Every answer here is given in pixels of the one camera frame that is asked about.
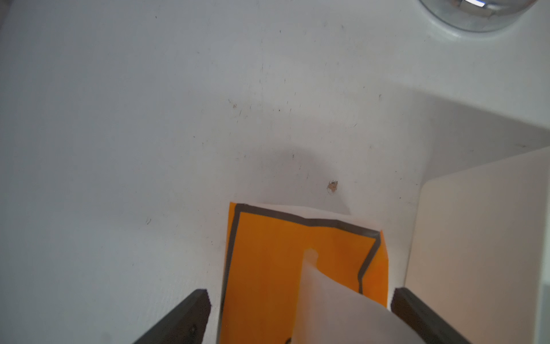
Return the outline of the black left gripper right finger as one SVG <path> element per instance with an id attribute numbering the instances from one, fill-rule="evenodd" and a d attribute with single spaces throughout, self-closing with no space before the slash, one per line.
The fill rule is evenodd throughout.
<path id="1" fill-rule="evenodd" d="M 471 343 L 408 288 L 395 289 L 390 309 L 425 343 Z"/>

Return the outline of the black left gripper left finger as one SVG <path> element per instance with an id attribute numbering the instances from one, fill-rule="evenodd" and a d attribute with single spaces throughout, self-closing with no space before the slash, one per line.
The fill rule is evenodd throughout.
<path id="1" fill-rule="evenodd" d="M 193 291 L 135 344 L 202 343 L 211 312 L 206 289 Z"/>

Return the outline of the chrome jewelry stand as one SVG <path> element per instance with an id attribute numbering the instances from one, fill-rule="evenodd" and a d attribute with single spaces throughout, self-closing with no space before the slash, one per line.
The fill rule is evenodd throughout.
<path id="1" fill-rule="evenodd" d="M 502 30 L 537 3 L 537 0 L 420 0 L 444 23 L 467 32 Z"/>

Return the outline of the orange tissue pack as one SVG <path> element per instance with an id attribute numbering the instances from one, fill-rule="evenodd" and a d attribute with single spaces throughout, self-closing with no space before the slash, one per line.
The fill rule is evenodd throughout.
<path id="1" fill-rule="evenodd" d="M 316 209 L 229 208 L 220 343 L 419 343 L 388 310 L 382 231 Z"/>

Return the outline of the white plastic box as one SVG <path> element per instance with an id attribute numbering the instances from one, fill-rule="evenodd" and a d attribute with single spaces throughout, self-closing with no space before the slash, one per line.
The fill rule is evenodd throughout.
<path id="1" fill-rule="evenodd" d="M 471 343 L 536 343 L 548 232 L 548 148 L 430 180 L 405 286 Z"/>

